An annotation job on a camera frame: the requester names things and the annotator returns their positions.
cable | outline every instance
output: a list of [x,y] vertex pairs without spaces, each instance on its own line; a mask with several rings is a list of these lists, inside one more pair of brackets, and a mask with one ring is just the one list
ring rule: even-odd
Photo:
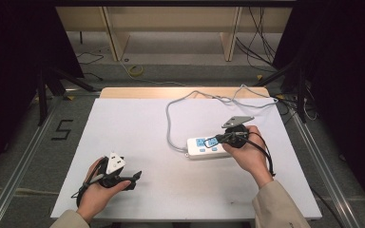
[[330,205],[328,205],[327,201],[325,201],[322,196],[312,187],[310,186],[311,191],[316,194],[319,199],[322,201],[322,203],[324,203],[324,205],[328,208],[328,210],[330,210],[330,212],[333,214],[335,220],[337,221],[337,223],[339,224],[340,228],[345,228],[345,226],[342,224],[342,221],[337,217],[337,215],[335,214],[334,210],[330,207]]
[[251,63],[249,62],[248,60],[248,57],[251,57],[253,59],[257,59],[257,60],[260,60],[260,61],[263,61],[265,64],[269,65],[270,67],[273,67],[272,66],[272,63],[268,62],[267,60],[265,60],[264,58],[262,58],[260,55],[258,55],[256,52],[254,52],[252,49],[250,49],[249,47],[247,47],[245,44],[242,43],[242,41],[239,39],[239,37],[236,37],[236,40],[239,41],[238,43],[236,43],[239,47],[239,49],[244,52],[245,54],[247,54],[247,62],[248,64],[251,66],[251,67],[254,67],[253,65],[251,65]]
[[276,174],[274,173],[274,165],[272,163],[272,157],[271,157],[271,153],[269,152],[268,146],[265,143],[265,140],[262,138],[262,136],[256,132],[250,132],[249,134],[255,134],[258,135],[259,138],[262,140],[263,144],[265,145],[266,151],[260,147],[259,145],[257,145],[256,143],[249,141],[247,139],[245,139],[244,137],[241,136],[236,136],[239,139],[242,139],[250,144],[252,144],[254,147],[256,147],[263,155],[265,155],[266,159],[268,160],[269,163],[269,173],[272,175],[272,177],[274,177]]
[[80,54],[80,55],[76,55],[76,58],[79,58],[79,57],[81,57],[82,55],[84,55],[84,54],[89,54],[89,55],[93,55],[93,56],[98,56],[99,58],[98,59],[95,59],[95,60],[93,60],[93,61],[90,61],[90,62],[88,62],[88,63],[79,63],[80,65],[89,65],[89,64],[91,64],[91,63],[94,63],[94,62],[97,62],[97,61],[99,61],[99,60],[101,60],[101,59],[103,59],[105,56],[104,55],[98,55],[98,54],[92,54],[92,53],[89,53],[89,52],[83,52],[82,54]]
[[283,123],[283,125],[286,125],[290,120],[292,120],[292,118],[295,116],[295,114],[296,114],[297,112],[296,111],[294,111],[293,112],[293,114],[290,116],[290,118],[289,119],[287,119],[287,121],[285,122],[285,123]]
[[128,70],[121,61],[119,61],[119,63],[120,63],[121,66],[123,66],[123,68],[125,69],[125,72],[129,76],[129,78],[132,79],[132,80],[152,83],[152,84],[156,84],[156,85],[175,84],[175,85],[178,85],[178,86],[198,86],[198,87],[202,87],[202,85],[185,85],[185,84],[176,83],[176,82],[155,82],[155,81],[150,81],[150,80],[147,80],[147,79],[134,78],[133,75],[130,74],[130,72],[129,72],[130,70]]
[[84,73],[84,74],[89,74],[89,75],[93,75],[94,77],[98,78],[100,81],[103,81],[104,79],[95,75],[94,73]]
[[284,107],[286,107],[286,111],[284,113],[279,113],[280,116],[284,116],[287,115],[289,113],[289,107],[286,105],[285,102],[279,101],[278,104],[283,104]]
[[264,37],[264,33],[263,33],[263,14],[265,11],[265,8],[259,8],[259,24],[257,25],[257,22],[254,18],[253,12],[251,11],[251,8],[248,8],[251,14],[251,17],[253,19],[254,25],[256,26],[257,32],[255,34],[255,36],[257,35],[257,33],[259,34],[259,37],[262,40],[262,45],[263,45],[263,49],[265,51],[266,56],[268,57],[268,60],[271,62],[271,59],[269,59],[269,56],[272,56],[273,58],[275,58],[275,54],[276,52],[274,51],[274,49],[269,45],[268,41],[266,40],[266,38]]
[[192,92],[190,92],[189,94],[177,99],[177,100],[174,100],[174,101],[171,101],[170,103],[167,104],[167,106],[165,107],[165,115],[167,117],[167,133],[166,133],[166,137],[167,137],[167,142],[169,145],[171,145],[174,149],[176,149],[177,151],[179,152],[187,152],[188,149],[186,147],[178,147],[177,145],[175,145],[171,139],[170,139],[170,131],[171,131],[171,120],[170,120],[170,113],[169,113],[169,107],[174,104],[174,103],[177,103],[177,102],[180,102],[184,99],[186,99],[187,97],[191,96],[192,94],[194,93],[199,93],[205,97],[208,97],[208,98],[212,98],[212,99],[217,99],[218,101],[224,103],[224,104],[228,104],[228,103],[233,103],[235,105],[241,105],[241,106],[246,106],[246,107],[254,107],[254,108],[264,108],[266,106],[269,106],[269,105],[275,105],[278,100],[274,98],[274,101],[272,103],[269,103],[269,104],[264,104],[264,105],[261,105],[261,106],[255,106],[255,105],[249,105],[249,104],[243,104],[243,103],[240,103],[236,100],[236,96],[237,94],[242,90],[242,89],[246,89],[254,94],[257,94],[261,97],[264,97],[264,98],[270,98],[269,96],[265,96],[263,94],[260,94],[254,90],[252,90],[251,88],[249,88],[247,85],[241,85],[239,87],[239,89],[236,90],[236,92],[234,93],[233,97],[232,98],[229,98],[229,97],[221,97],[221,96],[215,96],[215,95],[211,95],[211,94],[207,94],[207,93],[203,93],[203,92],[200,92],[198,90],[194,90]]
[[88,189],[88,187],[97,182],[99,179],[101,179],[104,175],[98,175],[93,179],[94,174],[97,172],[97,169],[100,168],[100,166],[103,164],[102,161],[100,161],[95,167],[94,169],[91,171],[90,176],[87,178],[86,181],[83,182],[82,186],[79,188],[78,192],[76,192],[75,194],[73,194],[71,196],[72,199],[74,198],[78,198],[80,195],[83,195],[85,193],[85,191]]
[[306,110],[306,104],[307,104],[307,100],[305,99],[304,100],[304,106],[303,106],[304,113],[306,114],[308,119],[310,119],[311,121],[315,121],[317,119],[318,113],[316,113],[316,115],[314,117],[310,117],[309,114],[307,113],[307,110]]

gray floor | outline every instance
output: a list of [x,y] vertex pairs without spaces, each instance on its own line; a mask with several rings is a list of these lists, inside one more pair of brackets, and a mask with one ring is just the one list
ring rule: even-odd
[[[242,40],[249,40],[248,34],[241,34]],[[279,34],[271,34],[270,42],[276,46]],[[257,75],[267,76],[270,73],[250,67],[245,55],[235,50],[232,62],[225,62],[221,44],[216,33],[137,33],[132,34],[128,42],[123,63],[126,66],[140,65],[144,67],[144,75],[140,79],[150,82],[136,81],[128,77],[124,68],[114,61],[107,48],[106,37],[102,33],[89,33],[84,36],[84,43],[79,43],[78,32],[70,32],[69,39],[76,53],[93,52],[103,54],[104,58],[90,65],[82,65],[87,74],[84,81],[95,87],[106,86],[178,86],[175,84],[154,84],[153,82],[178,82],[185,85],[201,86],[240,86],[252,85]],[[97,56],[84,55],[80,62],[88,63]],[[262,63],[251,64],[263,68]],[[268,85],[271,94],[279,92],[281,79]],[[63,81],[68,89],[67,97],[59,103],[54,116],[41,140],[32,161],[22,178],[6,213],[0,221],[0,227],[49,227],[53,220],[49,217],[67,170],[73,159],[78,142],[82,136],[89,111],[98,97],[98,93],[87,93],[78,86]],[[279,111],[284,113],[285,106],[279,104]],[[282,115],[293,147],[298,155],[303,172],[309,184],[336,210],[331,196],[316,169],[310,152],[305,145],[294,118],[290,114]],[[63,132],[56,132],[61,120],[73,120],[64,123],[63,128],[70,129],[67,140],[53,141],[52,138],[63,137]],[[9,142],[8,150],[0,157],[0,192],[10,179],[17,163],[27,150],[39,121],[38,101],[30,103],[29,110],[19,124],[16,133]],[[357,183],[352,171],[345,161],[341,160],[335,142],[323,120],[307,120],[317,145],[338,181],[346,200],[352,206],[360,227],[365,227],[365,193]],[[323,214],[322,219],[310,221],[311,227],[339,227],[333,215],[316,197]],[[110,227],[109,221],[94,221],[92,227]],[[124,223],[123,227],[172,227],[171,223]],[[192,223],[191,227],[241,227],[237,222],[225,223]]]

hand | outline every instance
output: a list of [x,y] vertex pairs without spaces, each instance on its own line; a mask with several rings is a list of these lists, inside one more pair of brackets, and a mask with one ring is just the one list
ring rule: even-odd
[[[85,181],[87,181],[99,161],[100,159],[90,166]],[[90,223],[97,214],[106,208],[109,200],[117,193],[126,189],[130,183],[131,181],[125,180],[112,188],[104,188],[98,182],[91,184],[83,194],[79,208],[76,212],[81,215],[87,223]]]
[[[249,132],[260,135],[256,126],[249,125],[246,126],[246,128]],[[265,149],[265,144],[258,135],[250,134],[248,140]],[[248,171],[254,177],[259,188],[274,180],[268,171],[265,155],[263,155],[254,145],[246,143],[242,148],[235,148],[224,143],[222,147],[232,155],[242,169]]]

white table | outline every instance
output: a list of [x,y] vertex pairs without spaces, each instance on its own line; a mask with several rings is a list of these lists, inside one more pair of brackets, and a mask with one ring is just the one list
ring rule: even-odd
[[[120,89],[125,89],[135,96],[134,91],[144,92],[139,88]],[[170,89],[180,92],[192,91],[190,88],[150,89],[157,92]],[[231,88],[227,93],[232,95],[234,89],[236,88]],[[76,209],[75,199],[71,199],[70,196],[82,184],[88,168],[101,156],[108,156],[114,151],[125,157],[126,166],[122,176],[131,176],[140,170],[143,173],[135,190],[124,191],[115,196],[107,208],[96,216],[97,219],[253,219],[255,212],[251,200],[259,189],[252,177],[240,169],[232,158],[191,161],[184,153],[168,145],[165,107],[176,97],[182,97],[187,93],[168,93],[168,96],[174,96],[173,99],[104,99],[105,96],[97,99],[51,217],[56,219],[65,210]],[[272,99],[265,98],[243,100],[251,105],[262,105],[271,101]],[[174,144],[185,146],[188,138],[223,133],[221,125],[234,115],[255,117],[255,120],[248,124],[257,125],[266,140],[277,173],[276,180],[286,188],[304,217],[321,218],[274,105],[255,109],[226,105],[215,99],[187,99],[170,106],[171,139]]]

metal rail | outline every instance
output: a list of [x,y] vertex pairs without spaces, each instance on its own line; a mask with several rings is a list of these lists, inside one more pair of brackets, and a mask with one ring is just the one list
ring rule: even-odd
[[11,199],[13,198],[14,193],[16,192],[16,189],[20,184],[20,181],[28,170],[29,164],[34,157],[34,154],[37,151],[41,140],[44,138],[52,117],[55,114],[56,108],[59,103],[61,103],[62,99],[62,97],[54,97],[54,99],[52,100],[52,104],[48,110],[46,120],[41,126],[37,127],[37,130],[35,131],[28,147],[26,148],[25,153],[23,154],[12,175],[10,176],[8,183],[2,190],[0,194],[0,221],[4,216],[6,210],[8,209]]
[[331,199],[333,200],[333,203],[335,204],[336,209],[343,221],[343,225],[348,228],[361,227],[359,222],[357,221],[357,218],[355,217],[355,213],[351,205],[346,200],[346,197],[340,189],[336,178],[334,177],[330,167],[322,156],[307,124],[301,121],[298,114],[296,114],[294,118],[296,126],[298,127],[298,131],[304,142],[306,143],[308,151],[313,158],[313,162],[317,167],[317,171],[324,181],[328,193],[330,194]]

